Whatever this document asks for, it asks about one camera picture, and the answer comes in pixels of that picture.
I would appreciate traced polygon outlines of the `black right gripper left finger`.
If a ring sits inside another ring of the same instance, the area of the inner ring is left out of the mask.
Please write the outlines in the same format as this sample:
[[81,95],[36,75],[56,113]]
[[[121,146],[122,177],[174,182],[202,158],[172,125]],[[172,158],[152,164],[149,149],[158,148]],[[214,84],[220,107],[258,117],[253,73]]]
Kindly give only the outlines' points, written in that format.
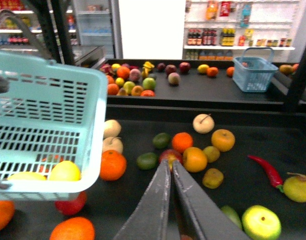
[[167,233],[171,172],[166,160],[157,167],[136,209],[115,240],[164,240]]

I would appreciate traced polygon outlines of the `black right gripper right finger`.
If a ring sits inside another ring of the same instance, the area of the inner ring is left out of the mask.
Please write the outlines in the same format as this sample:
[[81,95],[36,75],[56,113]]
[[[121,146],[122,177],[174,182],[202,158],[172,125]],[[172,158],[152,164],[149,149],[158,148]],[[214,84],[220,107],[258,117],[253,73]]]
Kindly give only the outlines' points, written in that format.
[[248,240],[178,162],[173,180],[188,235],[194,240]]

